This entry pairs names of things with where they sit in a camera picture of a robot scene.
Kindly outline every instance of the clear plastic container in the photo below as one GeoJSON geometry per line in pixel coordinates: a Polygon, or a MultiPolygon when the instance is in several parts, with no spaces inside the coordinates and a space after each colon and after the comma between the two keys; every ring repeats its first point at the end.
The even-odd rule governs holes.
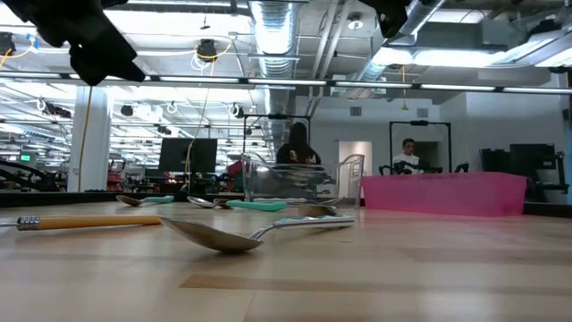
{"type": "Polygon", "coordinates": [[[364,158],[352,155],[335,165],[277,165],[256,153],[244,153],[245,200],[289,199],[290,204],[359,208],[364,158]]]}

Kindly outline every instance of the black shirt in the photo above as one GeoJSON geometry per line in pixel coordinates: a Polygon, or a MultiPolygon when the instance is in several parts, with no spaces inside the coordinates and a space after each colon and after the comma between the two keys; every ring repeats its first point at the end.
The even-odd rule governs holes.
{"type": "Polygon", "coordinates": [[[320,165],[322,160],[309,146],[295,147],[289,143],[284,144],[276,154],[277,164],[320,165]]]}

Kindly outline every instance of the white shirt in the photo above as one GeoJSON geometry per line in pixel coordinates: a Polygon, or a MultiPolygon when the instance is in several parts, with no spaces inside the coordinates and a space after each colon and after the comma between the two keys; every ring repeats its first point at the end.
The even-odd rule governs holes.
{"type": "MultiPolygon", "coordinates": [[[[419,165],[419,157],[416,157],[413,155],[407,156],[403,153],[394,157],[393,160],[391,161],[391,165],[395,165],[396,163],[398,163],[400,161],[405,161],[411,165],[419,165]]],[[[409,165],[405,165],[405,169],[408,169],[409,171],[411,171],[412,174],[422,174],[423,173],[423,170],[416,170],[416,169],[410,167],[409,165]]]]}

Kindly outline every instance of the silver duct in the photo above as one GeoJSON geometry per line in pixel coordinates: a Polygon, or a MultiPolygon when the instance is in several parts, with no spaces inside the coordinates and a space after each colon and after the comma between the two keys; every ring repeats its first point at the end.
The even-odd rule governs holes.
{"type": "MultiPolygon", "coordinates": [[[[254,27],[259,54],[291,55],[294,51],[298,6],[285,2],[251,2],[250,10],[256,24],[254,27]]],[[[294,61],[287,58],[264,58],[258,60],[260,72],[266,78],[294,77],[294,61]]],[[[290,102],[291,91],[265,89],[265,108],[268,114],[294,114],[290,102]]],[[[269,122],[266,132],[272,136],[274,148],[282,144],[285,124],[269,122]]]]}
{"type": "MultiPolygon", "coordinates": [[[[417,33],[427,23],[429,18],[446,2],[446,0],[433,0],[430,4],[423,4],[421,0],[413,0],[409,5],[408,20],[403,24],[395,38],[410,36],[417,33]]],[[[384,39],[383,45],[391,39],[384,39]]],[[[361,72],[356,74],[354,81],[377,81],[382,76],[387,65],[375,64],[372,60],[367,62],[361,72]]]]}

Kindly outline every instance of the metal ferrule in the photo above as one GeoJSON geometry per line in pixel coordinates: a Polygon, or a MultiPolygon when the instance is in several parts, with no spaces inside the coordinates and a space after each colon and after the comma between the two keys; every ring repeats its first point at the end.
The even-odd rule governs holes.
{"type": "Polygon", "coordinates": [[[16,229],[19,231],[39,229],[39,216],[21,216],[18,218],[16,229]]]}

